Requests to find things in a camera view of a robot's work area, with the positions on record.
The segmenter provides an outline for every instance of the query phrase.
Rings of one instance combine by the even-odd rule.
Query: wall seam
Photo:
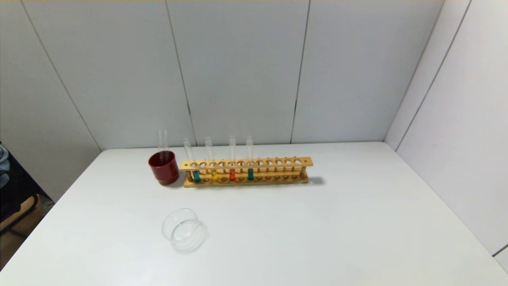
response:
[[[427,37],[427,41],[425,42],[422,52],[420,53],[420,58],[418,59],[418,61],[416,63],[415,70],[413,71],[411,79],[409,80],[409,83],[407,84],[406,90],[404,92],[404,96],[402,97],[402,100],[400,101],[399,107],[397,108],[397,112],[395,112],[395,116],[393,117],[392,123],[390,124],[390,126],[388,127],[388,130],[386,131],[385,138],[383,139],[383,142],[386,142],[386,137],[387,137],[388,133],[390,132],[390,129],[392,128],[393,123],[395,122],[395,119],[397,118],[397,114],[399,113],[399,110],[402,107],[402,103],[404,102],[404,99],[406,98],[406,95],[407,95],[407,92],[409,91],[409,87],[411,86],[412,80],[416,75],[416,71],[418,70],[418,67],[420,66],[420,62],[423,59],[423,54],[425,54],[425,50],[427,49],[427,45],[430,42],[432,33],[434,33],[434,29],[436,28],[437,21],[439,20],[439,15],[441,14],[443,7],[445,6],[445,2],[446,2],[446,0],[444,0],[442,2],[441,7],[439,8],[439,13],[437,14],[436,21],[434,22],[434,26],[432,26],[432,29],[430,29],[430,33],[429,33],[429,36]]]
[[[166,3],[166,11],[168,12],[168,19],[169,19],[169,28],[171,31],[171,36],[173,37],[173,44],[175,45],[175,53],[176,53],[176,60],[178,62],[178,68],[180,69],[180,76],[182,78],[182,85],[183,85],[183,93],[185,94],[185,100],[187,102],[187,109],[189,112],[190,117],[190,126],[192,127],[192,133],[194,134],[194,142],[196,143],[196,146],[198,145],[198,138],[196,137],[196,131],[194,130],[194,123],[192,121],[192,114],[191,114],[191,105],[189,104],[189,98],[187,96],[187,89],[185,88],[185,81],[183,80],[183,71],[182,71],[182,65],[180,64],[180,56],[178,55],[178,48],[176,47],[176,37],[175,33],[173,32],[173,23],[171,22],[171,15],[169,14],[169,5],[168,1],[164,1]]]
[[[53,67],[53,70],[55,71],[56,73],[56,76],[58,77],[58,80],[60,80],[60,83],[62,84],[62,86],[64,87],[64,90],[65,92],[67,93],[67,96],[69,97],[69,99],[71,100],[72,104],[74,105],[74,108],[76,109],[76,111],[78,112],[78,115],[79,117],[81,118],[81,121],[83,121],[83,124],[85,125],[86,129],[88,130],[88,133],[90,133],[90,136],[92,137],[93,141],[95,142],[96,146],[97,146],[97,149],[99,150],[99,152],[102,152],[102,149],[101,147],[99,146],[99,144],[97,143],[97,140],[95,139],[95,137],[93,136],[92,132],[90,131],[90,128],[88,127],[85,119],[83,118],[83,115],[81,115],[81,112],[79,112],[79,109],[78,109],[78,106],[76,105],[76,103],[74,102],[74,100],[72,99],[71,97],[71,94],[69,93],[69,90],[67,89],[67,86],[65,85],[64,81],[62,80],[62,77],[60,76],[60,74],[58,73],[57,69],[56,69],[56,66],[55,64],[53,63],[53,60],[51,60],[51,57],[49,56],[49,53],[48,51],[46,50],[46,47],[44,46],[44,43],[42,42],[42,39],[41,37],[39,36],[39,33],[37,32],[37,29],[35,29],[35,25],[34,25],[34,22],[32,21],[32,19],[30,18],[30,15],[28,14],[28,10],[26,9],[25,7],[25,3],[23,2],[23,0],[20,0],[21,2],[21,5],[23,6],[23,10],[25,10],[25,14],[26,16],[28,17],[28,20],[30,21],[30,25],[32,26],[32,28],[34,29],[34,32],[37,36],[37,39],[39,40],[39,43],[41,43],[41,46],[42,46],[42,49],[44,50],[46,56],[48,57],[48,60],[49,62],[51,63],[51,66]]]
[[[411,122],[409,123],[409,126],[407,127],[406,131],[404,132],[404,135],[402,136],[402,139],[400,140],[399,145],[397,145],[397,148],[395,149],[395,152],[397,152],[399,150],[399,147],[402,144],[402,142],[404,141],[404,138],[406,137],[407,132],[411,128],[411,125],[415,121],[415,118],[418,115],[418,112],[420,111],[420,108],[422,107],[425,99],[427,99],[427,95],[429,94],[430,89],[434,85],[434,81],[436,80],[437,75],[441,71],[441,67],[443,66],[443,64],[444,64],[444,62],[445,62],[445,60],[446,60],[446,58],[448,56],[448,53],[450,52],[450,49],[452,48],[452,45],[455,42],[455,38],[457,37],[457,34],[459,34],[460,27],[462,26],[462,22],[464,21],[464,18],[466,17],[467,11],[469,10],[469,6],[471,5],[471,1],[472,0],[469,0],[469,3],[467,4],[467,7],[466,7],[466,11],[464,11],[464,15],[462,15],[462,19],[460,19],[459,26],[457,27],[457,30],[455,31],[455,34],[453,35],[452,41],[451,41],[450,45],[448,46],[448,49],[446,50],[445,56],[443,57],[443,59],[441,61],[441,64],[439,64],[439,68],[437,69],[436,74],[434,74],[434,78],[432,79],[432,81],[431,81],[431,83],[429,85],[429,88],[427,89],[427,92],[425,93],[425,96],[422,99],[422,102],[420,102],[420,105],[418,106],[418,109],[416,110],[415,115],[413,115],[413,118],[411,119]]]
[[[305,41],[307,39],[307,27],[309,26],[310,1],[311,0],[309,0],[309,6],[307,8],[307,20],[305,21],[305,32],[303,34],[302,58],[300,59],[300,72],[298,73],[298,83],[296,86],[295,109],[293,111],[293,124],[291,126],[291,137],[289,140],[289,144],[293,143],[293,131],[295,130],[296,106],[298,103],[298,93],[300,92],[300,79],[302,77],[303,53],[305,51]]]

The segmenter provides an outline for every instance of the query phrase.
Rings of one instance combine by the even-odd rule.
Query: black chair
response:
[[[23,235],[12,229],[17,223],[19,223],[24,217],[30,214],[37,206],[39,197],[37,194],[41,194],[47,197],[47,195],[40,189],[38,184],[30,177],[30,175],[21,167],[16,159],[10,154],[9,161],[11,168],[9,171],[0,171],[0,176],[3,174],[9,175],[8,183],[0,189],[0,222],[6,220],[11,215],[21,210],[21,204],[30,197],[34,198],[34,202],[30,208],[24,211],[15,220],[6,225],[0,230],[0,235],[10,232],[22,238],[26,238]]]

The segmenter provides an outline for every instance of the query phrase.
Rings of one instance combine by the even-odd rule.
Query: wall panel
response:
[[[289,143],[308,1],[170,1],[198,144]]]
[[[394,150],[399,147],[418,107],[422,103],[432,81],[452,44],[470,0],[446,0],[425,47],[422,59],[411,80],[397,116],[388,130],[385,142]]]
[[[503,267],[508,274],[508,248],[503,250],[500,254],[496,255],[496,261]]]
[[[194,140],[164,1],[26,1],[49,56],[101,149]]]
[[[0,134],[55,201],[100,152],[20,1],[0,1]]]
[[[442,1],[312,1],[293,141],[383,140]]]
[[[508,242],[508,2],[472,1],[397,153],[494,253]]]

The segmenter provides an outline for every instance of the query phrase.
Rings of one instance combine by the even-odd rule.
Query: yellow liquid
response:
[[[218,182],[219,178],[217,177],[217,170],[212,170],[212,181]]]

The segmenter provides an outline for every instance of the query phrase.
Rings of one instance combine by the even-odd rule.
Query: orange liquid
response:
[[[235,176],[235,169],[231,169],[229,170],[229,180],[230,181],[234,181],[236,179],[236,176]]]

